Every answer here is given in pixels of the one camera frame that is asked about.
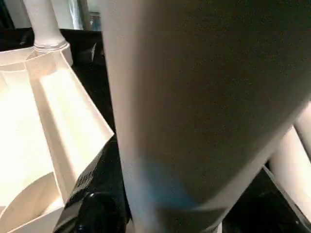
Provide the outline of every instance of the white rod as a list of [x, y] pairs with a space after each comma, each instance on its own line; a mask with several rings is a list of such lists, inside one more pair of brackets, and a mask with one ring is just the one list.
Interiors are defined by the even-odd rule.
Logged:
[[311, 163], [294, 127], [272, 155], [270, 167], [285, 191], [311, 221]]
[[35, 33], [35, 48], [48, 52], [67, 45], [60, 33], [51, 0], [24, 0]]
[[295, 128], [300, 137], [302, 144], [311, 158], [311, 103], [309, 102], [304, 111], [300, 114], [295, 122]]
[[299, 20], [281, 25], [272, 6], [224, 0], [99, 5], [135, 228], [210, 232], [309, 98], [311, 36], [287, 32], [310, 15], [289, 7]]

